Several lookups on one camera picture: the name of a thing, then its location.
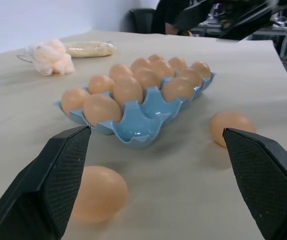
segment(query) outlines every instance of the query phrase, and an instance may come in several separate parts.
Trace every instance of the table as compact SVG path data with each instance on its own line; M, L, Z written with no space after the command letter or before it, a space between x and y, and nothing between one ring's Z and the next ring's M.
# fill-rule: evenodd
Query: table
M202 60L217 73L212 85L154 145L131 149L113 135L93 132L86 165L120 173L130 192L127 206L101 227L68 224L63 240L263 240L244 203L227 150L213 143L208 122L219 111L252 118L258 133L287 150L287 73L271 41L92 31L65 41L112 41L115 55L75 59L76 73L43 77L16 59L22 50L0 54L0 197L16 174L53 135L77 125L53 103L69 87L85 86L92 74L114 63L130 65L159 53Z
M204 24L201 23L191 30L192 33L203 32L206 29L207 33L221 33L220 24ZM262 28L253 33L254 35L271 35L271 36L287 36L287 27L270 27Z

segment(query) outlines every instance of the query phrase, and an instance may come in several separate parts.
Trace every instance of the black chair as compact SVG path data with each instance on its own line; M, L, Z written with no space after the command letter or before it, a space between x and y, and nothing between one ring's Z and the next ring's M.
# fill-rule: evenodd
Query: black chair
M138 34L151 34L152 24L155 9L153 8L134 8L130 9L129 12L132 15L134 27Z

